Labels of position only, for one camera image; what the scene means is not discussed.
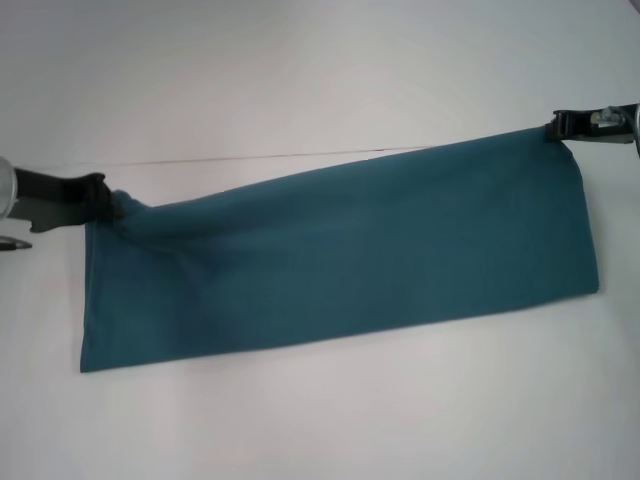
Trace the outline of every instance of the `white table surface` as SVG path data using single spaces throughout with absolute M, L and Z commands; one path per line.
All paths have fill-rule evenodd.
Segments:
M 632 103 L 639 45 L 625 0 L 0 0 L 0 154 L 161 204 Z M 598 295 L 90 375 L 82 229 L 3 221 L 0 478 L 637 479 L 640 160 L 571 147 Z

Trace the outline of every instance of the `white backdrop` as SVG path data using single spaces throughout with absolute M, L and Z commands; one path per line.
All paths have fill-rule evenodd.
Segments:
M 638 45 L 625 0 L 0 0 L 0 154 L 183 200 L 638 101 Z M 2 222 L 0 478 L 637 479 L 640 160 L 571 147 L 598 295 L 85 376 L 82 229 Z

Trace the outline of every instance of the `cloth fold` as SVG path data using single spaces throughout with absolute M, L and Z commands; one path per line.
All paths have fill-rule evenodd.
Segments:
M 589 294 L 579 169 L 536 128 L 86 225 L 81 371 L 294 345 Z

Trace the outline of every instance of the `fabric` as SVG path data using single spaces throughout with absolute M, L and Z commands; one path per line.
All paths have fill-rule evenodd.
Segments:
M 86 226 L 81 370 L 283 347 L 596 292 L 578 167 L 542 129 Z

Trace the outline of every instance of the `towel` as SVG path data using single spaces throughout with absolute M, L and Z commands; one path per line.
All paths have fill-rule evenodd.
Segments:
M 598 290 L 580 171 L 535 128 L 86 225 L 81 371 L 285 347 Z

